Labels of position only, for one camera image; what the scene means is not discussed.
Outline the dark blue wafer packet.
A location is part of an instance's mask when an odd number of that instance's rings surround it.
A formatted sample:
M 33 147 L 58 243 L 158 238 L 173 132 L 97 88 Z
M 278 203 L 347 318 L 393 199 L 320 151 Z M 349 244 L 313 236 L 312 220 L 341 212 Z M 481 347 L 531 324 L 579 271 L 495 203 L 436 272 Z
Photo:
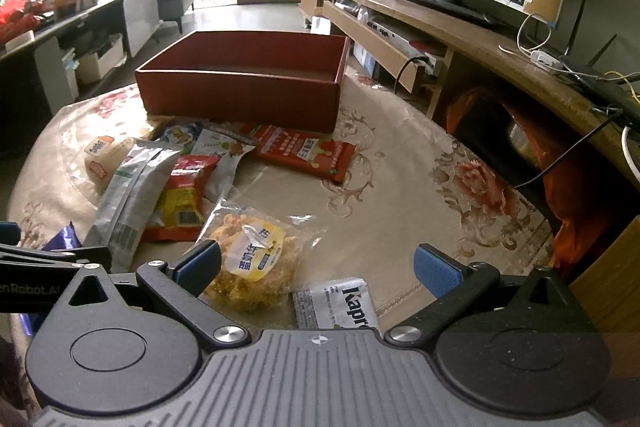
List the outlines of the dark blue wafer packet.
M 69 249 L 75 249 L 81 246 L 82 244 L 80 239 L 78 239 L 73 222 L 68 222 L 67 225 L 64 225 L 64 227 L 42 247 L 42 250 L 68 251 Z

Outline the red yellow snack packet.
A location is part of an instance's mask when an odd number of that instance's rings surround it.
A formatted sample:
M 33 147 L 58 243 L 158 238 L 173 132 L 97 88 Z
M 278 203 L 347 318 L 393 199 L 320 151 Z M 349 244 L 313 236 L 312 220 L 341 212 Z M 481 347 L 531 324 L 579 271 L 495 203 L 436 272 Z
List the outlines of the red yellow snack packet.
M 146 243 L 194 242 L 204 225 L 204 188 L 216 156 L 184 155 L 172 169 L 142 234 Z

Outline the long silver white packet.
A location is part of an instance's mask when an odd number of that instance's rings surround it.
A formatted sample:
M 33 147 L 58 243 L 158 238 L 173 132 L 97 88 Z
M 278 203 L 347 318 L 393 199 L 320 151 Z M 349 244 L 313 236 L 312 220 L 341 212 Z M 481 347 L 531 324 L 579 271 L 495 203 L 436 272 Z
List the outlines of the long silver white packet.
M 180 154 L 179 145 L 137 140 L 115 170 L 84 240 L 108 248 L 112 272 L 129 270 Z

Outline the yellow waffle snack bag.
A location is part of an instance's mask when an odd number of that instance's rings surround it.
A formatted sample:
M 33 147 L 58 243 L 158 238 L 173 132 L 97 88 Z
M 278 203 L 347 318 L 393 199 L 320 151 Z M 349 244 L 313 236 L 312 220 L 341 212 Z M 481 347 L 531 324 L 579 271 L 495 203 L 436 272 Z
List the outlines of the yellow waffle snack bag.
M 280 217 L 219 199 L 198 236 L 220 249 L 220 269 L 201 296 L 209 306 L 234 312 L 280 306 L 292 291 L 299 263 L 322 236 L 314 216 Z

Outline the white Kaprons packet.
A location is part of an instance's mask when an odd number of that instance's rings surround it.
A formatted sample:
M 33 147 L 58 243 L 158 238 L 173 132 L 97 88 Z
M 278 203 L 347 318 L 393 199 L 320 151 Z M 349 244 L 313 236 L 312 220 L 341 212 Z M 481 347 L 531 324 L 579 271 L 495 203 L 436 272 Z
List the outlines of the white Kaprons packet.
M 360 277 L 313 283 L 292 292 L 300 329 L 375 329 L 378 326 L 368 284 Z

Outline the round bread bun packet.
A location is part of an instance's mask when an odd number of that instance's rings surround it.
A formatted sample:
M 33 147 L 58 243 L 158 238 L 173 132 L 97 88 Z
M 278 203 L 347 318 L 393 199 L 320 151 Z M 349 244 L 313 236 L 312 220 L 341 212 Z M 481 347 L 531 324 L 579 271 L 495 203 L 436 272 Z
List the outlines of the round bread bun packet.
M 130 136 L 116 139 L 111 135 L 100 135 L 84 148 L 87 176 L 99 194 L 106 190 L 134 143 L 136 140 Z

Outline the white green snack packet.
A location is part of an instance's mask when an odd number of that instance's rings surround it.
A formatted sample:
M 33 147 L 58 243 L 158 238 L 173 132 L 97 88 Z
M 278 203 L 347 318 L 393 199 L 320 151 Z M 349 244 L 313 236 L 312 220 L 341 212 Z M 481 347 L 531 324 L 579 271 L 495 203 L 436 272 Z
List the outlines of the white green snack packet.
M 204 196 L 209 202 L 218 202 L 228 194 L 241 159 L 254 148 L 253 144 L 238 140 L 232 135 L 209 129 L 201 131 L 192 154 L 208 156 L 217 161 L 204 188 Z

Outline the red spicy strip packet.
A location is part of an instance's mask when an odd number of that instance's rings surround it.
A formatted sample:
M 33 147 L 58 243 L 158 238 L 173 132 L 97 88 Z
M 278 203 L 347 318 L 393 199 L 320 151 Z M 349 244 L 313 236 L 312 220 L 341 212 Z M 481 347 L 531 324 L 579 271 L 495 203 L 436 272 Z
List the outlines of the red spicy strip packet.
M 341 184 L 355 145 L 325 135 L 273 126 L 240 124 L 239 134 L 255 144 L 254 155 L 267 164 Z

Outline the blue cartoon snack packet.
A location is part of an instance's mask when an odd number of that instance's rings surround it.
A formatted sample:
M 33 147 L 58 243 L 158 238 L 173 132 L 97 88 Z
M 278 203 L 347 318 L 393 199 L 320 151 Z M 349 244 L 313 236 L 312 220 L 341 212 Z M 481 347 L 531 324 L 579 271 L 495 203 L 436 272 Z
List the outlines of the blue cartoon snack packet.
M 203 125 L 200 122 L 191 124 L 173 124 L 165 128 L 157 141 L 179 145 L 181 155 L 189 155 L 202 133 Z

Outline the white storage box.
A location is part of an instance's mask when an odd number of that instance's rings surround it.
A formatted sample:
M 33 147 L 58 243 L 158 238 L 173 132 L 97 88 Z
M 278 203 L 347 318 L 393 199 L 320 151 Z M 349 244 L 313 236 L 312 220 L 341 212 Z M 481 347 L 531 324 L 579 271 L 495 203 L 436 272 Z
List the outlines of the white storage box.
M 122 34 L 109 35 L 97 48 L 78 58 L 76 77 L 85 86 L 96 83 L 124 64 L 126 57 Z

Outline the wooden TV cabinet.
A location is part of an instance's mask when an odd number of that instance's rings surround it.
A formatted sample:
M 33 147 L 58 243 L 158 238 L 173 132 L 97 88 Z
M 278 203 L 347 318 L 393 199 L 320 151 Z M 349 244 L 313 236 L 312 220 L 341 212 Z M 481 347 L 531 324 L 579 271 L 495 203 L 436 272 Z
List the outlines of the wooden TV cabinet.
M 433 87 L 426 115 L 445 127 L 446 109 L 473 88 L 526 107 L 542 121 L 565 129 L 567 142 L 587 140 L 597 159 L 594 185 L 610 219 L 605 232 L 585 258 L 568 272 L 579 302 L 604 336 L 615 378 L 639 375 L 639 185 L 623 173 L 623 151 L 615 130 L 599 130 L 603 105 L 591 104 L 578 91 L 539 67 L 513 56 L 506 37 L 495 31 L 406 0 L 352 0 L 374 12 L 424 32 L 446 48 L 444 64 Z M 414 91 L 419 71 L 408 66 L 408 54 L 396 49 L 366 23 L 340 10 L 336 0 L 300 0 L 304 17 L 327 18 L 339 31 L 364 46 L 381 66 L 397 75 L 401 87 Z

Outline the dark long side table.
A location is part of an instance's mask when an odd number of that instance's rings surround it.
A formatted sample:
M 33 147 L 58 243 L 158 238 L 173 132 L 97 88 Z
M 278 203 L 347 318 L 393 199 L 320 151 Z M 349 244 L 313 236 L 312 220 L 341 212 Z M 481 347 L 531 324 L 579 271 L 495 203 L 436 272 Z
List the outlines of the dark long side table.
M 38 30 L 32 42 L 1 52 L 1 120 L 11 117 L 29 126 L 42 124 L 78 95 L 70 87 L 62 62 L 62 45 L 84 32 L 122 34 L 127 57 L 127 37 L 122 2 L 99 0 L 90 9 Z

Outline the red cardboard box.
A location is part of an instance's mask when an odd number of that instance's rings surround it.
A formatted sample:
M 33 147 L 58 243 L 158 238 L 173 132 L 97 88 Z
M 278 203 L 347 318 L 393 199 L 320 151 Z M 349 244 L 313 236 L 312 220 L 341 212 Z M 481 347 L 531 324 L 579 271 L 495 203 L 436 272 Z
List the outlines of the red cardboard box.
M 342 36 L 193 31 L 134 75 L 150 115 L 331 133 L 348 54 L 349 40 Z

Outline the black wifi router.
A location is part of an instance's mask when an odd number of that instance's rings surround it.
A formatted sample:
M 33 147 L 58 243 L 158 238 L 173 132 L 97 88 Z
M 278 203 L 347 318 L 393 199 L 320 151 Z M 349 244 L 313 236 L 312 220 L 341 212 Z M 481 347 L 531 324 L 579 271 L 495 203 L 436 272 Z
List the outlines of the black wifi router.
M 575 23 L 564 52 L 559 57 L 562 65 L 561 72 L 572 78 L 582 90 L 597 102 L 605 102 L 619 107 L 623 109 L 623 113 L 631 121 L 639 121 L 639 90 L 636 88 L 636 84 L 639 83 L 639 73 L 631 72 L 624 75 L 621 72 L 598 72 L 594 68 L 599 58 L 616 39 L 616 34 L 612 35 L 587 63 L 581 63 L 574 57 L 574 44 L 584 16 L 586 3 L 587 0 L 580 0 Z

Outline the white cabinet door panel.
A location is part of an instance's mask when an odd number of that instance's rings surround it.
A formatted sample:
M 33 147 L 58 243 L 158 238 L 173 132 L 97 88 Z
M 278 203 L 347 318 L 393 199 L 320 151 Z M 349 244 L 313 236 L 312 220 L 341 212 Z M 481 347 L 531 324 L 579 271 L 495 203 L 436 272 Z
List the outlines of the white cabinet door panel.
M 134 58 L 160 27 L 157 0 L 124 0 L 128 53 Z

